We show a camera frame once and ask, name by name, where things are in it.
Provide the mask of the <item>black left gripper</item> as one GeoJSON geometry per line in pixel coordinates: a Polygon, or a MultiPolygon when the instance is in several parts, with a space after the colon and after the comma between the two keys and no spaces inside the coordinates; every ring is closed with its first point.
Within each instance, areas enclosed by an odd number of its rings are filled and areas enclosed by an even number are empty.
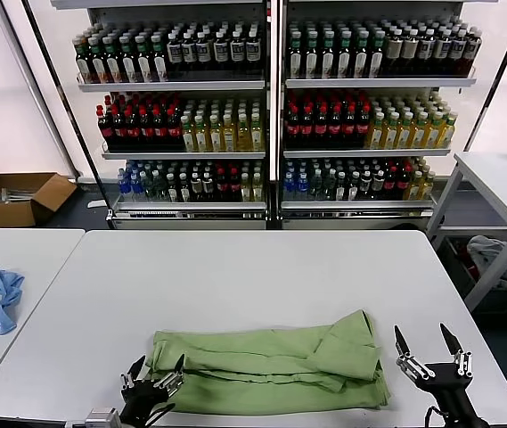
{"type": "Polygon", "coordinates": [[[165,374],[153,386],[143,385],[139,375],[145,363],[145,356],[137,359],[125,374],[121,374],[121,392],[126,393],[125,406],[120,412],[122,424],[129,426],[152,426],[161,417],[175,408],[169,403],[169,396],[178,393],[184,384],[184,358],[176,362],[174,370],[165,374]]]}

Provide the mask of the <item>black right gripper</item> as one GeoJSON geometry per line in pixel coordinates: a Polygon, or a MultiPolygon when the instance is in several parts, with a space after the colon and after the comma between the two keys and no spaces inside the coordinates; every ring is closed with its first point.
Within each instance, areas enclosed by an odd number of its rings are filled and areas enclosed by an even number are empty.
{"type": "Polygon", "coordinates": [[[395,325],[397,365],[420,390],[434,397],[447,422],[475,422],[478,415],[466,392],[473,376],[472,352],[464,350],[443,323],[439,327],[453,363],[423,365],[412,354],[401,330],[395,325]]]}

